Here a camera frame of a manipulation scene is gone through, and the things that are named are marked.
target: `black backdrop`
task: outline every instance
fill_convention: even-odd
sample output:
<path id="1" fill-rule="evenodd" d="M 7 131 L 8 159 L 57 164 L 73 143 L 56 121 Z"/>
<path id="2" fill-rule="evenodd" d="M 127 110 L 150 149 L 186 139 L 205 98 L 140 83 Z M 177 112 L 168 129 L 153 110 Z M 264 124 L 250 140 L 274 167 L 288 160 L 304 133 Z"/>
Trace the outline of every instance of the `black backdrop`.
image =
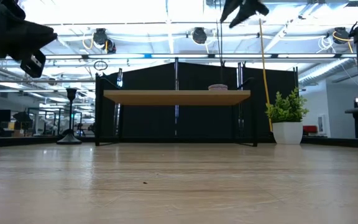
<path id="1" fill-rule="evenodd" d="M 210 85 L 220 83 L 220 67 L 191 63 L 178 64 L 179 90 L 207 90 Z M 280 91 L 286 97 L 295 87 L 295 74 L 287 71 L 267 71 L 270 103 L 275 103 L 275 94 Z M 237 87 L 237 69 L 224 68 L 224 81 L 230 90 Z M 269 137 L 269 120 L 266 117 L 266 97 L 261 69 L 243 68 L 243 80 L 255 78 L 252 96 L 256 98 L 259 138 Z M 117 73 L 107 78 L 117 82 Z M 174 90 L 174 63 L 124 72 L 123 90 Z M 107 83 L 106 90 L 114 89 Z M 114 102 L 103 98 L 102 137 L 114 133 Z M 178 139 L 230 139 L 232 120 L 230 106 L 179 106 L 175 124 L 174 106 L 125 106 L 123 109 L 124 138 L 178 138 Z M 250 138 L 250 100 L 244 103 L 244 137 Z"/>
<path id="2" fill-rule="evenodd" d="M 258 119 L 258 136 L 260 138 L 268 138 L 270 127 L 269 119 L 265 114 L 266 111 L 266 93 L 263 77 L 263 70 L 256 68 L 242 69 L 242 79 L 245 81 L 247 78 L 254 77 L 255 88 L 251 93 L 253 97 L 256 97 L 256 110 Z M 295 88 L 295 74 L 289 71 L 278 70 L 266 70 L 266 81 L 268 87 L 268 95 L 270 104 L 275 103 L 275 96 L 279 91 L 283 97 L 287 97 L 291 91 Z M 244 103 L 244 126 L 245 136 L 250 137 L 250 129 L 247 128 L 247 124 L 250 124 L 250 101 L 247 100 Z"/>
<path id="3" fill-rule="evenodd" d="M 179 63 L 179 90 L 207 90 L 221 84 L 221 67 Z M 223 69 L 223 84 L 237 88 L 237 69 Z M 179 106 L 177 136 L 179 138 L 231 138 L 230 106 Z"/>
<path id="4" fill-rule="evenodd" d="M 174 90 L 174 63 L 124 72 L 123 90 Z M 124 138 L 175 137 L 174 106 L 125 106 Z"/>

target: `red object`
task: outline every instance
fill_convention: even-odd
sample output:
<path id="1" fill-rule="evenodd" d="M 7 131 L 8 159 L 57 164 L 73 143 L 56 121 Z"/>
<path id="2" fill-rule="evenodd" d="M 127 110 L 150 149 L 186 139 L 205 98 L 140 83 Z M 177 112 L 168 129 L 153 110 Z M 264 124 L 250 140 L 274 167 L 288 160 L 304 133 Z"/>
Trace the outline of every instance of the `red object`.
<path id="1" fill-rule="evenodd" d="M 303 131 L 307 133 L 317 133 L 317 126 L 303 126 Z"/>

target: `green plant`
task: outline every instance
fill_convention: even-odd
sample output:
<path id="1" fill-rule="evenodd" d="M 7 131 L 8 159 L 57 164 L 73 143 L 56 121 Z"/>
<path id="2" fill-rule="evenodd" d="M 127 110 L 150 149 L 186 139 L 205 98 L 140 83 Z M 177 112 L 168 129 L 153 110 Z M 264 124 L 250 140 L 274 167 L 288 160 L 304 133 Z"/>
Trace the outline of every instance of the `green plant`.
<path id="1" fill-rule="evenodd" d="M 299 96 L 299 89 L 295 88 L 285 99 L 280 92 L 276 94 L 276 103 L 274 105 L 266 104 L 267 116 L 273 123 L 278 122 L 300 122 L 309 112 L 303 108 L 306 99 Z"/>

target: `small white bowl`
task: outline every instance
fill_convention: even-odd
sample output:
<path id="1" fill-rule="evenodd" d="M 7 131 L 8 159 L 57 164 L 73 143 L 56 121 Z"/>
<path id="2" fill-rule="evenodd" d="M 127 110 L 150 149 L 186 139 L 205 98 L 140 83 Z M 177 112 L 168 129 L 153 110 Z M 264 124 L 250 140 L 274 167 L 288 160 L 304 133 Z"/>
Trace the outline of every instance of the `small white bowl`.
<path id="1" fill-rule="evenodd" d="M 208 90 L 227 90 L 227 85 L 223 85 L 223 84 L 210 85 L 208 87 Z"/>

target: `table top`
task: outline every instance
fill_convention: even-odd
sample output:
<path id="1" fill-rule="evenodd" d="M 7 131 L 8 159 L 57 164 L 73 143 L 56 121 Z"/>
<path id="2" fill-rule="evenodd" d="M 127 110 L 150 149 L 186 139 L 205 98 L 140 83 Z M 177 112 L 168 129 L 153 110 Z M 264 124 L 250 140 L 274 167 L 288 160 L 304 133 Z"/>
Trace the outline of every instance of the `table top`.
<path id="1" fill-rule="evenodd" d="M 104 96 L 122 105 L 230 106 L 250 97 L 249 90 L 105 90 Z"/>

